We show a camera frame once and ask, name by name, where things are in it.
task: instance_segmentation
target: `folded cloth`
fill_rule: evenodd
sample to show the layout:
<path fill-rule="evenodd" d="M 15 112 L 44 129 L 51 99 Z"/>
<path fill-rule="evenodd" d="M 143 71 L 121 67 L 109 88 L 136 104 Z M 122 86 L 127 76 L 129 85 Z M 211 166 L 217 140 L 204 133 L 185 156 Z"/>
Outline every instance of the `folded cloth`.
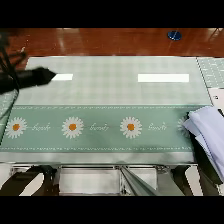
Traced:
<path fill-rule="evenodd" d="M 205 150 L 208 159 L 224 182 L 224 118 L 215 107 L 206 106 L 189 113 L 184 122 Z"/>

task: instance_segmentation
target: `white rectangle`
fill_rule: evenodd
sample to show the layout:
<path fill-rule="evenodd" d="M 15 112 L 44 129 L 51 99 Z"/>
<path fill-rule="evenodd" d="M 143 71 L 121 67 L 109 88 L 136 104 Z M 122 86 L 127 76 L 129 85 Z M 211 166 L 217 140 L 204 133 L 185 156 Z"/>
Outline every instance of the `white rectangle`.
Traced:
<path fill-rule="evenodd" d="M 138 74 L 138 82 L 189 82 L 189 74 Z"/>
<path fill-rule="evenodd" d="M 57 74 L 52 80 L 53 81 L 70 81 L 72 80 L 73 74 Z"/>

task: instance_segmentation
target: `brown floor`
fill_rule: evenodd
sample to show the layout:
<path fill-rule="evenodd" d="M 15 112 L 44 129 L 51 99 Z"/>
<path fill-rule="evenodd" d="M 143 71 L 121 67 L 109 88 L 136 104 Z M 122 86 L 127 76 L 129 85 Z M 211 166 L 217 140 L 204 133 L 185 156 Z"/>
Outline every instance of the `brown floor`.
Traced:
<path fill-rule="evenodd" d="M 9 53 L 22 48 L 31 56 L 170 55 L 224 57 L 222 28 L 179 28 L 182 40 L 172 41 L 175 28 L 17 28 L 9 29 Z"/>

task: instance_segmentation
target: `checkered tablecloth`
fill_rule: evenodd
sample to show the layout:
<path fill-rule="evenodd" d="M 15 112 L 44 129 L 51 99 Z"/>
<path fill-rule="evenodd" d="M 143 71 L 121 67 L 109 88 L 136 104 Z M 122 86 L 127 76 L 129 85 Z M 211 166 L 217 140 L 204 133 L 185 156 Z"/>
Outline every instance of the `checkered tablecloth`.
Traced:
<path fill-rule="evenodd" d="M 224 88 L 224 58 L 198 57 L 206 86 Z"/>
<path fill-rule="evenodd" d="M 16 105 L 206 105 L 209 95 L 194 57 L 69 56 L 30 58 L 72 81 L 24 89 Z M 140 73 L 184 73 L 189 83 L 138 83 Z"/>

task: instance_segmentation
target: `white daisy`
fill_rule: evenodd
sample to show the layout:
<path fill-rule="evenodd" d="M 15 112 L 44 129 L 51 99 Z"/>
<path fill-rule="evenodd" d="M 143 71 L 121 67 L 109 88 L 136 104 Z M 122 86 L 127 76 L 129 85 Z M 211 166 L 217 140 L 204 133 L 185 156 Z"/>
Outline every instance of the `white daisy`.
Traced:
<path fill-rule="evenodd" d="M 183 123 L 186 121 L 186 119 L 184 117 L 182 117 L 181 119 L 179 119 L 178 124 L 177 124 L 177 129 L 178 131 L 181 132 L 181 134 L 186 137 L 186 138 L 190 138 L 190 134 L 189 131 L 184 127 Z"/>
<path fill-rule="evenodd" d="M 25 131 L 26 128 L 27 125 L 25 119 L 21 117 L 15 117 L 10 122 L 8 122 L 5 131 L 6 135 L 8 135 L 8 138 L 17 138 L 23 134 L 23 131 Z"/>
<path fill-rule="evenodd" d="M 82 134 L 83 126 L 83 121 L 78 117 L 69 117 L 63 122 L 62 131 L 66 138 L 70 137 L 71 139 Z"/>
<path fill-rule="evenodd" d="M 126 117 L 123 119 L 120 125 L 120 131 L 123 131 L 123 135 L 126 135 L 126 138 L 135 138 L 141 134 L 142 125 L 140 121 L 134 117 Z"/>

